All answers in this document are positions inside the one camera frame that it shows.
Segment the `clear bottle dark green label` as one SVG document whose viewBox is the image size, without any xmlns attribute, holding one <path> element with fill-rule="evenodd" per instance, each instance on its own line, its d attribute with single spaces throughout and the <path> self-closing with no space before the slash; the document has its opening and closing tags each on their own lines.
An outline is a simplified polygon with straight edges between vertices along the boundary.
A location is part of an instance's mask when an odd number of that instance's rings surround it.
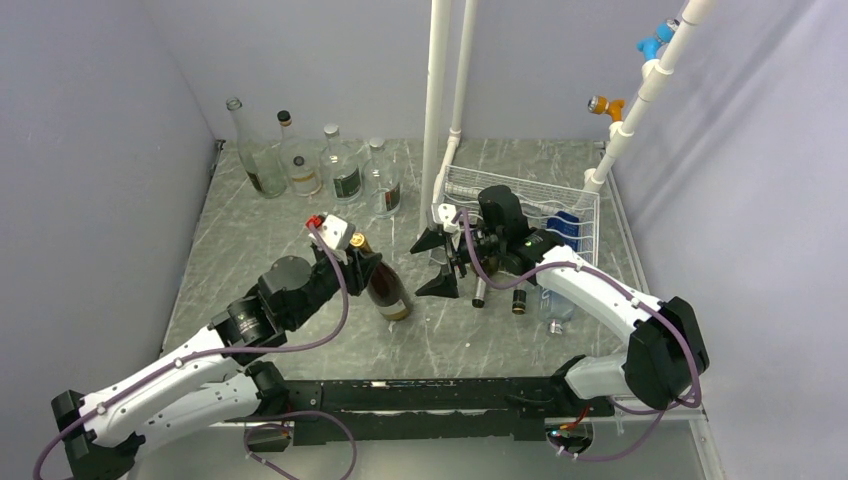
<svg viewBox="0 0 848 480">
<path fill-rule="evenodd" d="M 391 217 L 401 203 L 401 173 L 383 138 L 371 138 L 368 147 L 363 171 L 367 205 L 375 217 Z"/>
</svg>

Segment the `dark bottle grey foil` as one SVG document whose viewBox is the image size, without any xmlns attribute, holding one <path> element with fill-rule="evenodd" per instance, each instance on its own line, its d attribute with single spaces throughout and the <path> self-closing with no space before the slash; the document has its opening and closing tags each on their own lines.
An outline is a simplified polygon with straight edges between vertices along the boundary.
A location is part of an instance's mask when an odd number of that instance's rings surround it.
<svg viewBox="0 0 848 480">
<path fill-rule="evenodd" d="M 485 306 L 485 296 L 488 284 L 480 277 L 480 272 L 484 272 L 486 276 L 492 278 L 498 271 L 499 261 L 497 258 L 491 257 L 481 261 L 481 269 L 473 268 L 476 276 L 475 292 L 472 298 L 472 306 L 477 309 L 482 309 Z"/>
</svg>

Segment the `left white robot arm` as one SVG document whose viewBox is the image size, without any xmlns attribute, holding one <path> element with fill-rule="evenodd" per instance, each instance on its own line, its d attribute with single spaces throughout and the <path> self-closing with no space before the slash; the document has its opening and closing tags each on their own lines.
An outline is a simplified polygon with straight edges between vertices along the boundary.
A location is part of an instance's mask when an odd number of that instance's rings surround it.
<svg viewBox="0 0 848 480">
<path fill-rule="evenodd" d="M 325 250 L 315 260 L 278 259 L 245 296 L 230 303 L 170 354 L 100 391 L 68 390 L 52 402 L 59 435 L 75 479 L 118 479 L 142 455 L 219 421 L 290 412 L 293 392 L 267 354 L 289 347 L 303 326 L 337 293 L 363 293 L 382 260 L 369 248 Z"/>
</svg>

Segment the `clear bottle silver cap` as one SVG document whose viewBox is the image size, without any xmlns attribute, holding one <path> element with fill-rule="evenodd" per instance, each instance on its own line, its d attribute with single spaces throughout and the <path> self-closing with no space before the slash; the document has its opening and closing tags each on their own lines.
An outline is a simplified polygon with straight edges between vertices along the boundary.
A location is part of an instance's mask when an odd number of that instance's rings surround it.
<svg viewBox="0 0 848 480">
<path fill-rule="evenodd" d="M 328 192 L 338 204 L 354 203 L 362 192 L 358 157 L 343 142 L 337 124 L 326 124 L 323 132 L 325 147 L 321 153 L 321 164 Z"/>
</svg>

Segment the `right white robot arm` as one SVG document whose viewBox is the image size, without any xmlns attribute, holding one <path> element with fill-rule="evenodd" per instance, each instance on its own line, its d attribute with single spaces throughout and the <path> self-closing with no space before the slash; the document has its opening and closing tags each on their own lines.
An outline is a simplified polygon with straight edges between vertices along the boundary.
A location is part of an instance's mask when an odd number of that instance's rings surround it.
<svg viewBox="0 0 848 480">
<path fill-rule="evenodd" d="M 616 280 L 578 255 L 557 232 L 530 225 L 519 197 L 506 185 L 483 189 L 479 218 L 465 207 L 434 207 L 433 225 L 410 251 L 441 248 L 440 273 L 417 290 L 419 296 L 458 297 L 458 277 L 495 259 L 523 283 L 565 297 L 600 321 L 623 343 L 624 352 L 604 357 L 578 355 L 551 377 L 557 411 L 574 415 L 589 401 L 630 395 L 654 411 L 703 402 L 700 376 L 710 360 L 693 307 L 680 297 L 660 300 Z"/>
</svg>

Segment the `clear bottle white label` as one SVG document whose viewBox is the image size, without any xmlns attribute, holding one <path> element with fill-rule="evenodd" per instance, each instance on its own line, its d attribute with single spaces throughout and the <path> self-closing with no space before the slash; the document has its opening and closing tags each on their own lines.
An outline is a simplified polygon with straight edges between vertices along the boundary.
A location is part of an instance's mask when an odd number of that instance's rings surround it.
<svg viewBox="0 0 848 480">
<path fill-rule="evenodd" d="M 280 110 L 277 113 L 277 121 L 281 131 L 280 161 L 293 193 L 301 197 L 315 195 L 322 188 L 318 159 L 311 147 L 294 130 L 293 119 L 288 110 Z"/>
</svg>

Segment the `dark bottle gold foil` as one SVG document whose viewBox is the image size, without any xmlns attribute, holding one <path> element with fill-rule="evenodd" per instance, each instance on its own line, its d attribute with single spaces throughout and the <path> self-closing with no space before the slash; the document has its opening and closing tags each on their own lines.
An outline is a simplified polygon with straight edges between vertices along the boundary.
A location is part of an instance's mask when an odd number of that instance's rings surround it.
<svg viewBox="0 0 848 480">
<path fill-rule="evenodd" d="M 368 253 L 374 252 L 361 232 L 353 234 L 350 246 Z M 379 314 L 388 321 L 400 321 L 412 313 L 413 305 L 402 280 L 384 260 L 377 267 L 366 291 Z"/>
</svg>

